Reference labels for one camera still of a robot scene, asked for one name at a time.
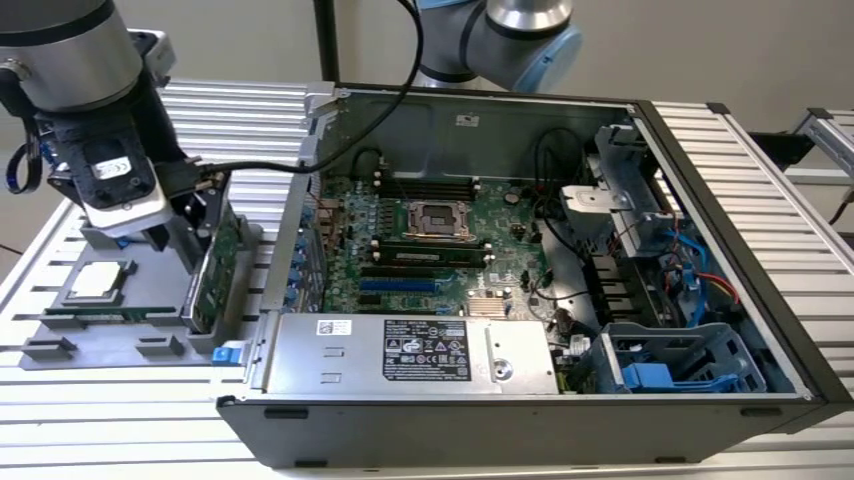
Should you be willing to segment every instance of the blue cable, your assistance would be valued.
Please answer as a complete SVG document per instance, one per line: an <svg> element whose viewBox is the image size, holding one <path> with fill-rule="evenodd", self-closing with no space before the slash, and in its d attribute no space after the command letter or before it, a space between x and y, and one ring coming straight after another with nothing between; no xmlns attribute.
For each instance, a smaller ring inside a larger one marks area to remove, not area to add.
<svg viewBox="0 0 854 480"><path fill-rule="evenodd" d="M689 247L692 247L694 250L700 252L700 261L704 266L702 272L709 272L709 253L706 252L706 248L694 240L692 240L689 237L686 237L684 234L680 234L677 236L677 232L674 232L673 230L668 230L665 232L665 235L668 235L669 237L677 238L681 243L684 243L685 245L688 245ZM704 315L706 314L706 281L702 277L700 281L700 299L698 300L700 300L700 307L697 308L697 310L694 310L694 315L692 316L692 320L686 325L688 328L694 328L700 326L700 322L702 322Z"/></svg>

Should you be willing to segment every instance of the warning label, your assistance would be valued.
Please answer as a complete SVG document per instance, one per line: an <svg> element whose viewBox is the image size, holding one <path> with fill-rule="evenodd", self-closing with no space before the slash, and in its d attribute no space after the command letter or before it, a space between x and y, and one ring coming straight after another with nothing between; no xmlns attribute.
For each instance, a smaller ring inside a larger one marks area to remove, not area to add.
<svg viewBox="0 0 854 480"><path fill-rule="evenodd" d="M470 382L466 322L386 320L383 376L394 382Z"/></svg>

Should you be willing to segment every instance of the blue plastic latch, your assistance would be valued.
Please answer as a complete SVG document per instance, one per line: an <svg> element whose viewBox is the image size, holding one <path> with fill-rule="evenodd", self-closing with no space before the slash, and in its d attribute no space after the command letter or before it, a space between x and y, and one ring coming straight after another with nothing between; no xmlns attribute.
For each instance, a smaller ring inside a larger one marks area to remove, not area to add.
<svg viewBox="0 0 854 480"><path fill-rule="evenodd" d="M293 268L289 271L289 283L297 283L301 281L302 278L303 278L303 275L299 273L299 270Z"/></svg>
<svg viewBox="0 0 854 480"><path fill-rule="evenodd" d="M303 207L303 216L301 218L301 227L306 226L311 223L311 220L315 218L315 212L310 207Z"/></svg>
<svg viewBox="0 0 854 480"><path fill-rule="evenodd" d="M297 291L297 289L289 288L285 291L285 303L295 302L298 298L299 298L299 292Z"/></svg>
<svg viewBox="0 0 854 480"><path fill-rule="evenodd" d="M633 363L624 368L626 387L636 393L724 393L738 387L738 375L721 375L710 381L674 382L664 363Z"/></svg>
<svg viewBox="0 0 854 480"><path fill-rule="evenodd" d="M234 367L241 365L242 348L218 347L211 355L211 365L218 367Z"/></svg>
<svg viewBox="0 0 854 480"><path fill-rule="evenodd" d="M294 256L291 257L291 265L295 267L302 267L305 264L306 264L306 255L303 255L301 252L294 252Z"/></svg>

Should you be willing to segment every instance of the white label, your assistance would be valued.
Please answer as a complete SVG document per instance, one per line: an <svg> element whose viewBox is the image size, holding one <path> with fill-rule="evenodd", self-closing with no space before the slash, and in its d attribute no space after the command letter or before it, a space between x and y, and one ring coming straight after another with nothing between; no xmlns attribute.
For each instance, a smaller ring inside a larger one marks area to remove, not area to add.
<svg viewBox="0 0 854 480"><path fill-rule="evenodd" d="M457 116L457 126L458 127L473 127L477 128L481 126L481 117L478 115L458 115Z"/></svg>
<svg viewBox="0 0 854 480"><path fill-rule="evenodd" d="M351 320L318 320L318 335L350 335Z"/></svg>
<svg viewBox="0 0 854 480"><path fill-rule="evenodd" d="M93 174L99 180L110 180L121 177L131 171L131 160L129 157L114 158L106 162L93 165Z"/></svg>

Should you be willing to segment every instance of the metal bracket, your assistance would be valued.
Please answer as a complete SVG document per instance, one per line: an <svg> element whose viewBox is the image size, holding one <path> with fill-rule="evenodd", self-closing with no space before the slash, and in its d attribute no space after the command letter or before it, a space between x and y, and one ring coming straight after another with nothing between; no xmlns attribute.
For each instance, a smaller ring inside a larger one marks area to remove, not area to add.
<svg viewBox="0 0 854 480"><path fill-rule="evenodd" d="M613 213L634 210L632 197L626 192L601 190L586 185L569 185L561 189L566 206L582 213Z"/></svg>
<svg viewBox="0 0 854 480"><path fill-rule="evenodd" d="M806 135L845 173L854 177L854 141L838 124L810 113L796 128L796 133Z"/></svg>
<svg viewBox="0 0 854 480"><path fill-rule="evenodd" d="M306 88L306 119L303 121L311 122L323 115L333 113L338 99L339 95L333 82L310 83Z"/></svg>

